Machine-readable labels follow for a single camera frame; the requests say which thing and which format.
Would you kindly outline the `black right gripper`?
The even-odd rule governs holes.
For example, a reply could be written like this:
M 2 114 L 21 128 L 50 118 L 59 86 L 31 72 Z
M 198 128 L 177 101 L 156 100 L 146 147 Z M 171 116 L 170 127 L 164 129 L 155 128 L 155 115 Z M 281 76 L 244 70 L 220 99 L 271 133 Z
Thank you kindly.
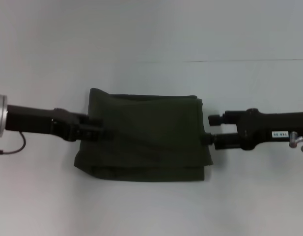
M 303 142 L 303 112 L 264 114 L 257 109 L 225 111 L 208 116 L 210 126 L 236 124 L 237 133 L 202 135 L 202 144 L 216 150 L 241 148 L 253 150 L 265 142 L 288 142 L 291 148 Z

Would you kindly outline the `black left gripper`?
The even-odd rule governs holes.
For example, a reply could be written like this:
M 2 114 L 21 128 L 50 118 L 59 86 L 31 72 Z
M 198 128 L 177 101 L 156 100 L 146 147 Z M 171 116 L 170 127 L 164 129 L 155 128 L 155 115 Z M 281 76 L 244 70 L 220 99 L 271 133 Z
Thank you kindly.
M 81 124 L 90 125 L 81 128 Z M 101 119 L 92 119 L 88 115 L 76 115 L 64 109 L 35 109 L 21 106 L 7 106 L 5 129 L 27 133 L 50 134 L 68 142 L 77 140 L 96 142 L 109 140 L 112 134 L 101 128 Z

